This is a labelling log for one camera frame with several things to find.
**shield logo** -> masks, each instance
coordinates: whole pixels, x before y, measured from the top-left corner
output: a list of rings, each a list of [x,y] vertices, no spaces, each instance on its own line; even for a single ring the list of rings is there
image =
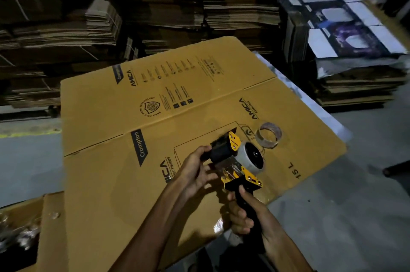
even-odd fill
[[[158,103],[156,101],[147,101],[145,103],[144,109],[148,114],[151,114],[151,113],[157,111],[159,107],[160,107],[160,103]]]

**loose tape roll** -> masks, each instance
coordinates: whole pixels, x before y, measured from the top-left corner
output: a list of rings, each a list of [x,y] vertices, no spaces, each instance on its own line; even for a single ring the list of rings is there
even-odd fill
[[[260,133],[261,130],[270,130],[276,136],[276,140],[271,141],[271,140],[266,139]],[[262,124],[259,127],[259,129],[256,131],[256,135],[255,135],[255,139],[258,142],[258,144],[264,148],[269,148],[269,149],[275,148],[281,138],[282,138],[282,130],[279,128],[279,126],[271,122],[266,122]]]

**left hand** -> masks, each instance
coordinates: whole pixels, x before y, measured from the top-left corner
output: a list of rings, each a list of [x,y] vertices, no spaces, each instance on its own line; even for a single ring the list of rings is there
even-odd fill
[[[178,177],[184,181],[185,194],[187,198],[193,197],[199,189],[205,186],[211,180],[218,179],[218,174],[210,172],[209,165],[203,165],[200,160],[204,152],[210,151],[211,146],[199,146],[184,160],[181,169],[178,171]]]

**concrete floor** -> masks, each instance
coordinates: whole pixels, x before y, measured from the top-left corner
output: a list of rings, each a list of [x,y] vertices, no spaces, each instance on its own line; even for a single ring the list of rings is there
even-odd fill
[[[333,116],[354,135],[347,154],[269,209],[320,272],[410,271],[410,197],[381,172],[410,159],[410,84],[384,109]],[[0,139],[0,206],[64,189],[59,126],[58,119],[0,124],[0,137],[23,133]],[[48,135],[24,134],[41,132]],[[221,237],[207,246],[214,264],[226,245]]]

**tape dispenser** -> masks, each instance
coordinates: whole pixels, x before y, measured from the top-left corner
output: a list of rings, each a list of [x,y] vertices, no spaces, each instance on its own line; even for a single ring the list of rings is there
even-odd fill
[[[257,253],[263,254],[265,249],[261,225],[255,210],[240,195],[239,186],[243,185],[252,195],[255,190],[262,188],[263,184],[255,174],[264,169],[264,158],[255,145],[240,140],[236,135],[236,128],[213,141],[211,147],[210,151],[202,155],[201,160],[210,159],[221,176],[224,188],[235,192],[237,204],[254,222],[250,233],[243,236],[243,242]]]

